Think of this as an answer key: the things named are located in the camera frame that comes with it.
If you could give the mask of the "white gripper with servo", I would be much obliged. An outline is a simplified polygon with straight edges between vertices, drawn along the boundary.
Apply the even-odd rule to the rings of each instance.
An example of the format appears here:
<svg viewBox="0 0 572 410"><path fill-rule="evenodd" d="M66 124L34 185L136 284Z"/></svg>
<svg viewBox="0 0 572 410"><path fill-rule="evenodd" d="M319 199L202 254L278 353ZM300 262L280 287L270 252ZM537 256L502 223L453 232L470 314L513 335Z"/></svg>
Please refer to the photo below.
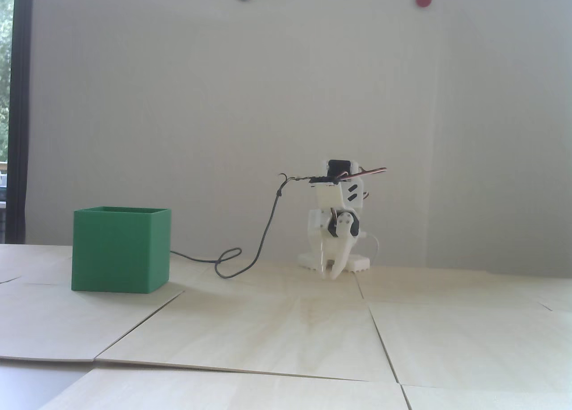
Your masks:
<svg viewBox="0 0 572 410"><path fill-rule="evenodd" d="M352 247L360 238L360 221L354 210L347 208L314 209L307 223L309 241L318 240L318 271L327 269L326 240L334 239L333 265L330 277L337 279L347 265Z"/></svg>

